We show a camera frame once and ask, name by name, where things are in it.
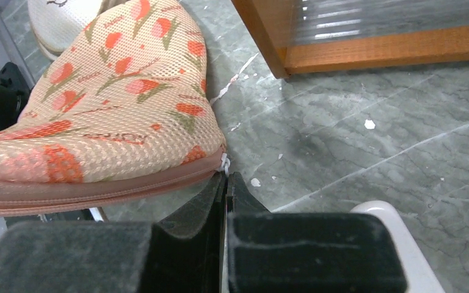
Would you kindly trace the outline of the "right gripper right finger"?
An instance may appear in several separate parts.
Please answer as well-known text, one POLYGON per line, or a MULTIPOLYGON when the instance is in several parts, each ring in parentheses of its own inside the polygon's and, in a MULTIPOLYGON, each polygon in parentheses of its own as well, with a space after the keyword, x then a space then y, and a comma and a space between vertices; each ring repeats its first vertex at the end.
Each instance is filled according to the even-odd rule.
POLYGON ((242 175, 227 181, 231 292, 405 292, 407 278, 384 223, 349 212, 273 213, 242 175))

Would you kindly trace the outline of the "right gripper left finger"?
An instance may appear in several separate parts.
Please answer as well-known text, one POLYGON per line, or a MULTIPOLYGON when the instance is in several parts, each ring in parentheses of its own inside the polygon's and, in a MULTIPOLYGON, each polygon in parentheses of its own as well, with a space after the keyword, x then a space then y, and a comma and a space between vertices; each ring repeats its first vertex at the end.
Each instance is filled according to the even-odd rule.
POLYGON ((0 292, 219 292, 227 177, 158 222, 19 222, 0 239, 0 292))

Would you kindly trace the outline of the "floral pink mesh laundry bag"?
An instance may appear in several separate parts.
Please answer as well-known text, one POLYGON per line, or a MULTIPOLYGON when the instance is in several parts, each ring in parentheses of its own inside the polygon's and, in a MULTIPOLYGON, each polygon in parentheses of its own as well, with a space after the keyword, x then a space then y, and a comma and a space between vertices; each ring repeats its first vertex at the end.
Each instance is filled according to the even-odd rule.
POLYGON ((206 46, 177 1, 92 20, 0 130, 0 215, 92 208, 227 172, 206 46))

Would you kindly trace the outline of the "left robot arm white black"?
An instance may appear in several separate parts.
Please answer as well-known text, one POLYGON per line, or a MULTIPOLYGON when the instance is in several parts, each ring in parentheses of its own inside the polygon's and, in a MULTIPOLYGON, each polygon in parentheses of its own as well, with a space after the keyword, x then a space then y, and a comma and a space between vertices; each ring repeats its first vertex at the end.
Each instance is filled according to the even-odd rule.
POLYGON ((29 101, 31 88, 20 68, 7 62, 0 70, 0 131, 14 125, 29 101))

